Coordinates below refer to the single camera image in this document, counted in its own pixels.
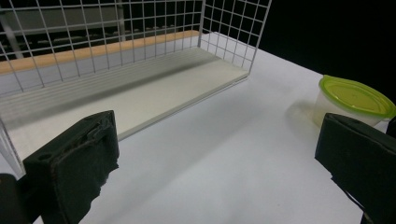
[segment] white wire grid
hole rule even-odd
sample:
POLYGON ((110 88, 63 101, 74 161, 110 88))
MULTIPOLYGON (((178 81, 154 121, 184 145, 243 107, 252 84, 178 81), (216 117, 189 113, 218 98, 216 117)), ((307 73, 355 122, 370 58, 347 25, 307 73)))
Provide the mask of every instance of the white wire grid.
POLYGON ((4 96, 191 48, 249 70, 271 0, 9 0, 0 5, 4 96), (79 56, 82 50, 86 57, 79 56), (20 61, 31 68, 20 69, 20 61))

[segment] green plastic lid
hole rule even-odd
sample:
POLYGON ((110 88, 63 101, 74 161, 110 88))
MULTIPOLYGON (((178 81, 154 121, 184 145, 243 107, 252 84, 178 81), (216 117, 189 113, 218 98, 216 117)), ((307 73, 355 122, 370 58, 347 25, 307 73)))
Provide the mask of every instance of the green plastic lid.
POLYGON ((345 110, 381 119, 396 116, 396 106, 390 99, 357 81, 324 75, 319 86, 331 102, 345 110))

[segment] white table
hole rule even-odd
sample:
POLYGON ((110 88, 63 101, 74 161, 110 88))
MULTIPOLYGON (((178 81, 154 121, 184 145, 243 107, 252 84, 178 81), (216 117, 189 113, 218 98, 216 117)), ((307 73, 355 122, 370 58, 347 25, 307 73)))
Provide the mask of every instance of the white table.
POLYGON ((120 141, 81 223, 360 223, 314 159, 320 78, 259 50, 246 81, 120 141))

